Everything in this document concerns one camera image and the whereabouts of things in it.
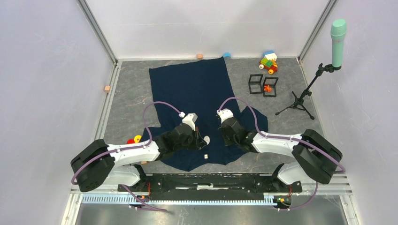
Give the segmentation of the round gold brooch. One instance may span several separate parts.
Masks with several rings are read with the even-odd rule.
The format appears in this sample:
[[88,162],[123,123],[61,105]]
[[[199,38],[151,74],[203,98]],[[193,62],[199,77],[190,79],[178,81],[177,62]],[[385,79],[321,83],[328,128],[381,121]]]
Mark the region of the round gold brooch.
[[209,143],[210,143],[210,138],[209,138],[209,136],[204,136],[204,137],[203,137],[203,140],[206,142],[206,145],[209,145]]

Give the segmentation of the navy blue t-shirt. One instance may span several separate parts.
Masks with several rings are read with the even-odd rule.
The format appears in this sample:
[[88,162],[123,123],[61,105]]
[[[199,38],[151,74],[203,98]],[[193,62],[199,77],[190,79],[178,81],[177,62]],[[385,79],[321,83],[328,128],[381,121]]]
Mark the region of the navy blue t-shirt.
[[226,146],[218,130],[221,123],[216,111],[224,100],[234,96],[223,58],[151,68],[149,75],[160,126],[144,130],[141,139],[149,139],[148,131],[156,137],[181,123],[176,111],[161,105],[161,101],[197,114],[195,124],[200,134],[210,138],[210,144],[201,150],[179,150],[162,160],[164,164],[188,172],[207,163],[226,165],[245,154],[236,145]]

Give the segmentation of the orange flower brooch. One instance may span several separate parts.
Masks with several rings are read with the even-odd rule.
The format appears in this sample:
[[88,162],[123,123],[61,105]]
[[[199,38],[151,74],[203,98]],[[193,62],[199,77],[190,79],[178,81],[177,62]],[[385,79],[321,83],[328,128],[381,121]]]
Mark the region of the orange flower brooch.
[[270,93],[272,91],[272,87],[270,85],[264,85],[264,92]]

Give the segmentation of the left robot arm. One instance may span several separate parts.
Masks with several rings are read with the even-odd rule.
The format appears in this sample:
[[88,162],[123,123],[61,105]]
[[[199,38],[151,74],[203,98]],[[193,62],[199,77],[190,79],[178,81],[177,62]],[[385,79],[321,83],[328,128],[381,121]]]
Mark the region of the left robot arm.
[[98,139],[71,160],[74,173],[71,182],[81,192],[90,192],[102,185],[120,184],[142,191],[147,186],[147,177],[138,169],[125,168],[126,165],[164,160],[181,150],[198,151],[209,144],[209,136],[202,136],[197,127],[184,123],[142,143],[115,145]]

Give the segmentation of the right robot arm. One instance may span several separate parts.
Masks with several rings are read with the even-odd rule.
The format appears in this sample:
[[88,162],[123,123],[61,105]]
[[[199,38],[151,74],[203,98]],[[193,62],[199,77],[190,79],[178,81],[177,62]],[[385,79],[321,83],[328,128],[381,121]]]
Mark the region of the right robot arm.
[[219,131],[225,145],[235,145],[245,152],[274,153],[295,159],[275,170],[271,186],[284,191],[290,184],[312,179],[329,184],[343,154],[318,132],[307,129],[302,134],[276,135],[247,130],[234,117],[221,120]]

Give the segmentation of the black microphone tripod stand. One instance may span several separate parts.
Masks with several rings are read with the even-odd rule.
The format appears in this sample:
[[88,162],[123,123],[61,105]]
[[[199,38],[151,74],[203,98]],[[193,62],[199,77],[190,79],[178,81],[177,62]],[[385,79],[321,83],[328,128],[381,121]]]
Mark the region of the black microphone tripod stand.
[[308,84],[307,88],[304,89],[304,90],[302,91],[300,97],[298,97],[298,96],[294,93],[294,91],[292,91],[291,93],[292,93],[292,95],[293,95],[294,98],[295,98],[295,99],[294,99],[294,102],[293,102],[291,105],[287,106],[286,108],[282,109],[281,111],[276,112],[275,115],[279,115],[281,112],[284,112],[284,111],[286,111],[287,109],[296,109],[296,110],[301,110],[301,111],[306,112],[306,113],[308,114],[308,116],[310,117],[310,119],[311,119],[311,120],[314,120],[315,117],[314,117],[314,116],[305,108],[305,106],[304,106],[304,98],[305,98],[306,96],[309,96],[309,97],[310,97],[310,96],[312,95],[312,92],[310,91],[310,88],[311,88],[312,85],[315,83],[315,81],[317,80],[317,78],[320,77],[320,76],[322,76],[322,74],[323,74],[324,72],[333,73],[333,72],[335,72],[335,71],[340,70],[341,68],[342,68],[342,66],[335,67],[335,66],[333,66],[332,64],[328,64],[328,65],[325,65],[325,66],[323,66],[322,63],[319,64],[318,70],[317,70],[316,73],[315,73],[315,77],[314,77],[313,80]]

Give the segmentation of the blue cup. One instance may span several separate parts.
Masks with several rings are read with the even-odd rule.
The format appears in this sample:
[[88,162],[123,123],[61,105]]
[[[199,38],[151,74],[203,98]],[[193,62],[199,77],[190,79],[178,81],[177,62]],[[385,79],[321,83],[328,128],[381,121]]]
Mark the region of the blue cup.
[[231,54],[229,52],[226,52],[226,53],[223,54],[223,58],[230,59],[231,58]]

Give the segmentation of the colourful toy block car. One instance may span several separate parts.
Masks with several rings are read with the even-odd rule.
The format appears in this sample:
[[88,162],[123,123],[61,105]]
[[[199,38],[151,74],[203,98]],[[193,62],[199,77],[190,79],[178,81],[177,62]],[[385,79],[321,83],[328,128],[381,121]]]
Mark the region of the colourful toy block car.
[[259,61],[259,69],[266,69],[270,75],[278,71],[276,63],[277,55],[274,51],[267,51],[262,54],[262,59]]

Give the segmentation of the mint green microphone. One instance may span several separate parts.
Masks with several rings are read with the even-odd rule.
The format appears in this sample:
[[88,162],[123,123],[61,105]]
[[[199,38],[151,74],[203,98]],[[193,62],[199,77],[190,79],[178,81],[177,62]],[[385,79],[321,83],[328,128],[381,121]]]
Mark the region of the mint green microphone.
[[332,66],[341,68],[344,55],[344,38],[347,33],[345,19],[337,19],[332,23],[330,35],[332,40]]

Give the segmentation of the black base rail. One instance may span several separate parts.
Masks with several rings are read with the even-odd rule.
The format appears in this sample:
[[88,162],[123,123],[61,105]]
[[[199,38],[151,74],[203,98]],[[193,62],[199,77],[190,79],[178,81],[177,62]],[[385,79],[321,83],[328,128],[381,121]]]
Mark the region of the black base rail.
[[261,173],[153,173],[130,186],[151,200],[262,200],[264,193],[301,193],[301,182],[285,185]]

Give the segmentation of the left black display frame box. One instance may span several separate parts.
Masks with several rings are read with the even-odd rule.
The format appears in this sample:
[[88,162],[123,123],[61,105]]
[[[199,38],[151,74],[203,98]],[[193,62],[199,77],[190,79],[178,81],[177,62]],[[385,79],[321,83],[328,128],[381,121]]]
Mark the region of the left black display frame box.
[[263,74],[250,74],[248,80],[248,87],[250,94],[262,94],[263,87],[262,87],[262,78]]

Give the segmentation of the black display frame box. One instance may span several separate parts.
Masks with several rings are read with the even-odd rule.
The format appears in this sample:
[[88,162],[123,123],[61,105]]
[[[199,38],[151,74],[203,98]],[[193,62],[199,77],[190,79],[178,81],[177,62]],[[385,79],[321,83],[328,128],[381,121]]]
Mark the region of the black display frame box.
[[250,94],[262,94],[263,87],[262,87],[262,78],[263,74],[250,74],[248,80],[248,87]]
[[268,77],[266,76],[263,81],[263,96],[264,97],[276,97],[276,84],[278,82],[278,77]]

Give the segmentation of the right black display frame box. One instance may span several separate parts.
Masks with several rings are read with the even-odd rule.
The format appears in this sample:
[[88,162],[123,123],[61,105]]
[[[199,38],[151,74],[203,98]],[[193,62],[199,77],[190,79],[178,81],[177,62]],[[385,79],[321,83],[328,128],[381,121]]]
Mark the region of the right black display frame box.
[[278,77],[268,77],[266,76],[263,81],[263,96],[264,97],[276,97],[276,84],[278,82]]

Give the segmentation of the aluminium frame rail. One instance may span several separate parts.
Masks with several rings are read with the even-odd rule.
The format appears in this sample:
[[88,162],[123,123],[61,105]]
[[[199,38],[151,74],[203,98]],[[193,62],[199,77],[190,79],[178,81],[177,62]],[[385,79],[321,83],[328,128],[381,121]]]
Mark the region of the aluminium frame rail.
[[127,193],[101,190],[84,194],[72,190],[63,225],[360,225],[362,220],[347,177],[338,175],[329,185],[303,184],[292,197],[289,211],[271,206],[273,193],[261,200],[154,201],[164,211],[133,208]]

